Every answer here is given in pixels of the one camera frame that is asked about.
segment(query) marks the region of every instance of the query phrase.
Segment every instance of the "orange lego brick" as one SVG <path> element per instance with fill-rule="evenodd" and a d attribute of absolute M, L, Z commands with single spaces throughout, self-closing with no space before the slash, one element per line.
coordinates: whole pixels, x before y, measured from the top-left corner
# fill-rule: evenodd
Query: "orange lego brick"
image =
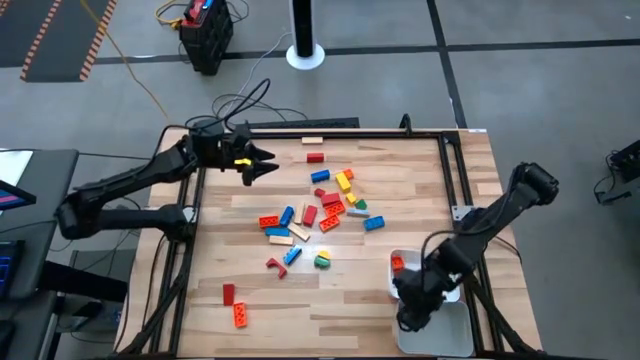
<path fill-rule="evenodd" d="M 340 219 L 338 219 L 336 215 L 333 215 L 320 221 L 320 230 L 322 230 L 322 232 L 327 232 L 338 225 L 340 225 Z"/>
<path fill-rule="evenodd" d="M 247 326 L 247 308 L 244 303 L 233 304 L 233 322 L 237 328 Z"/>
<path fill-rule="evenodd" d="M 337 204 L 329 205 L 324 208 L 324 212 L 327 214 L 328 218 L 332 217 L 333 215 L 344 214 L 344 204 L 342 204 L 342 201 L 340 201 Z"/>
<path fill-rule="evenodd" d="M 345 169 L 342 173 L 347 177 L 348 180 L 353 179 L 353 170 Z"/>
<path fill-rule="evenodd" d="M 280 226 L 280 223 L 278 222 L 278 216 L 263 216 L 261 218 L 258 218 L 258 223 L 260 224 L 260 229 L 264 229 L 264 228 L 268 228 L 268 227 L 273 227 L 273 226 Z"/>
<path fill-rule="evenodd" d="M 402 260 L 401 256 L 391 257 L 391 269 L 393 270 L 394 274 L 404 269 L 404 260 Z"/>

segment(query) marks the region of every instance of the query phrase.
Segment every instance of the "blue lego brick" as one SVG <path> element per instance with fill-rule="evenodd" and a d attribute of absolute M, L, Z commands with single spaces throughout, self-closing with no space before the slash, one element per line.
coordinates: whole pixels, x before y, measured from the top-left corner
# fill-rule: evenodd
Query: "blue lego brick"
<path fill-rule="evenodd" d="M 287 206 L 280 217 L 280 226 L 287 227 L 289 226 L 289 222 L 293 217 L 293 208 L 291 206 Z"/>
<path fill-rule="evenodd" d="M 384 218 L 382 216 L 376 216 L 363 221 L 363 224 L 366 231 L 380 229 L 384 227 Z"/>
<path fill-rule="evenodd" d="M 267 236 L 289 236 L 289 229 L 287 228 L 266 228 L 264 234 Z"/>
<path fill-rule="evenodd" d="M 329 170 L 318 171 L 311 174 L 311 182 L 315 184 L 320 181 L 329 180 L 329 176 Z"/>
<path fill-rule="evenodd" d="M 283 258 L 284 264 L 291 265 L 291 263 L 293 263 L 300 254 L 302 254 L 302 248 L 298 245 L 292 246 L 289 252 L 287 252 L 287 255 Z"/>

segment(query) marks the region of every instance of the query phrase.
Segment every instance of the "red lego brick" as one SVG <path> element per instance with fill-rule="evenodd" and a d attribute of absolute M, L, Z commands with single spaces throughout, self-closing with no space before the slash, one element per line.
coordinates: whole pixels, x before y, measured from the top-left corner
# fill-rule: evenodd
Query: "red lego brick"
<path fill-rule="evenodd" d="M 345 212 L 344 204 L 342 201 L 329 205 L 324 208 L 324 212 L 327 214 L 327 217 L 332 217 L 333 215 L 340 215 Z"/>
<path fill-rule="evenodd" d="M 347 177 L 347 179 L 349 179 L 349 180 L 353 179 L 353 170 L 351 170 L 351 169 L 345 169 L 345 170 L 343 171 L 343 173 L 344 173 L 344 176 L 346 176 L 346 177 Z"/>
<path fill-rule="evenodd" d="M 237 328 L 247 326 L 247 307 L 244 303 L 233 304 L 233 322 Z"/>
<path fill-rule="evenodd" d="M 224 306 L 233 305 L 233 294 L 236 291 L 236 286 L 233 284 L 222 284 L 222 298 Z"/>
<path fill-rule="evenodd" d="M 326 207 L 328 205 L 339 202 L 340 194 L 338 193 L 324 194 L 320 198 L 320 201 L 322 201 L 322 206 Z"/>
<path fill-rule="evenodd" d="M 340 225 L 340 219 L 338 219 L 336 215 L 333 215 L 320 221 L 320 230 L 322 230 L 322 232 L 327 232 L 338 225 Z"/>
<path fill-rule="evenodd" d="M 394 274 L 404 269 L 404 260 L 402 260 L 402 257 L 400 256 L 391 257 L 391 269 L 393 270 Z"/>
<path fill-rule="evenodd" d="M 280 263 L 278 262 L 278 260 L 271 258 L 267 261 L 267 268 L 272 268 L 274 266 L 278 267 L 278 277 L 280 279 L 282 279 L 285 275 L 287 275 L 287 269 L 280 265 Z"/>
<path fill-rule="evenodd" d="M 313 205 L 307 206 L 307 210 L 305 210 L 304 217 L 302 218 L 302 223 L 304 224 L 304 226 L 311 227 L 313 225 L 313 222 L 316 219 L 317 213 L 318 213 L 317 207 Z"/>
<path fill-rule="evenodd" d="M 307 162 L 324 162 L 324 154 L 323 153 L 308 153 L 307 154 Z"/>
<path fill-rule="evenodd" d="M 263 216 L 258 218 L 258 223 L 260 224 L 260 229 L 264 229 L 267 227 L 275 227 L 280 226 L 280 222 L 278 221 L 278 216 Z"/>

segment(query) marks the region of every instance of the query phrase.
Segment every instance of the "metal bracket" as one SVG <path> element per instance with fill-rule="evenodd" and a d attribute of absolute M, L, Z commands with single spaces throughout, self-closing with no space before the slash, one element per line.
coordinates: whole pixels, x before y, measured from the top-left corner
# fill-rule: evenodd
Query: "metal bracket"
<path fill-rule="evenodd" d="M 400 120 L 400 126 L 398 128 L 405 129 L 404 133 L 407 136 L 413 135 L 413 127 L 411 125 L 411 117 L 409 116 L 409 114 L 405 113 L 404 115 L 402 115 L 402 120 Z"/>
<path fill-rule="evenodd" d="M 453 221 L 461 221 L 468 213 L 477 209 L 477 206 L 457 205 L 451 207 L 451 216 Z"/>

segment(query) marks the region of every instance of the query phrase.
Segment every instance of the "table leg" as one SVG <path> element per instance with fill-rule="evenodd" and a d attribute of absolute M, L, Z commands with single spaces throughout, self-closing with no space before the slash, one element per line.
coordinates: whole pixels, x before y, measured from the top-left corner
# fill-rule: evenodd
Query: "table leg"
<path fill-rule="evenodd" d="M 123 302 L 127 283 L 45 261 L 38 287 L 94 299 Z"/>

